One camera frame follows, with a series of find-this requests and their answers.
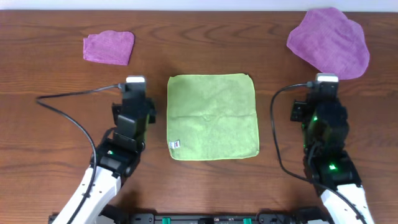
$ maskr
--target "wooden table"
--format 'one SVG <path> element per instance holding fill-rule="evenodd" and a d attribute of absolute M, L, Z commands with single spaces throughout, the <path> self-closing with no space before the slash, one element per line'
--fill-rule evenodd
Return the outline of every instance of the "wooden table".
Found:
<path fill-rule="evenodd" d="M 46 223 L 72 196 L 88 166 L 90 145 L 65 118 L 35 104 L 38 95 L 147 78 L 157 123 L 133 176 L 112 201 L 127 212 L 256 213 L 319 205 L 313 187 L 280 169 L 269 121 L 280 87 L 318 72 L 285 45 L 304 12 L 0 11 L 0 223 Z M 340 84 L 351 130 L 346 149 L 366 189 L 376 223 L 398 222 L 398 14 L 347 13 L 363 26 L 371 61 L 363 77 Z M 83 60 L 83 38 L 104 30 L 136 35 L 128 66 Z M 250 74 L 256 89 L 260 154 L 243 160 L 183 162 L 166 142 L 167 81 L 179 74 Z M 302 174 L 300 124 L 289 121 L 293 99 L 275 105 L 285 165 Z M 48 100 L 96 142 L 113 125 L 121 95 Z"/>

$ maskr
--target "green cloth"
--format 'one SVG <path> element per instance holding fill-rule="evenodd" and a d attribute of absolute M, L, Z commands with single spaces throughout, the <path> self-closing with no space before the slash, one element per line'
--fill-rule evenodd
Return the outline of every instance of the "green cloth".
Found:
<path fill-rule="evenodd" d="M 167 87 L 167 142 L 183 161 L 259 153 L 254 85 L 245 74 L 179 75 Z"/>

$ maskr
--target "cloth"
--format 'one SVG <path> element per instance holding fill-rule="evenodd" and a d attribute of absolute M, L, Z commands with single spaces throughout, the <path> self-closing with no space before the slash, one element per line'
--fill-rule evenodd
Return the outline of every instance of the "cloth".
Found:
<path fill-rule="evenodd" d="M 251 78 L 245 74 L 171 77 L 167 141 L 177 160 L 256 156 L 259 130 Z"/>
<path fill-rule="evenodd" d="M 128 65 L 134 45 L 130 32 L 104 31 L 83 39 L 83 58 L 87 61 L 113 65 Z"/>
<path fill-rule="evenodd" d="M 292 52 L 339 79 L 360 77 L 369 64 L 362 27 L 335 8 L 309 10 L 287 39 Z"/>

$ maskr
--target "folded purple cloth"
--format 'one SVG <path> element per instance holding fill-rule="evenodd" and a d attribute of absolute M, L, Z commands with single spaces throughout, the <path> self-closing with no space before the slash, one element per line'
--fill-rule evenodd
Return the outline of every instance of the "folded purple cloth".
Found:
<path fill-rule="evenodd" d="M 309 10 L 287 39 L 292 52 L 339 79 L 360 77 L 369 64 L 361 25 L 335 8 Z"/>
<path fill-rule="evenodd" d="M 87 61 L 113 65 L 128 65 L 134 45 L 130 32 L 104 31 L 83 39 L 83 58 Z"/>

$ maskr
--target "white wall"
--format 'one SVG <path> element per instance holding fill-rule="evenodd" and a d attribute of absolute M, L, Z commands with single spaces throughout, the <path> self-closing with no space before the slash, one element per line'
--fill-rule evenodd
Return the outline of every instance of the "white wall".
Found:
<path fill-rule="evenodd" d="M 0 9 L 113 9 L 178 11 L 341 11 L 398 12 L 398 0 L 0 0 Z"/>

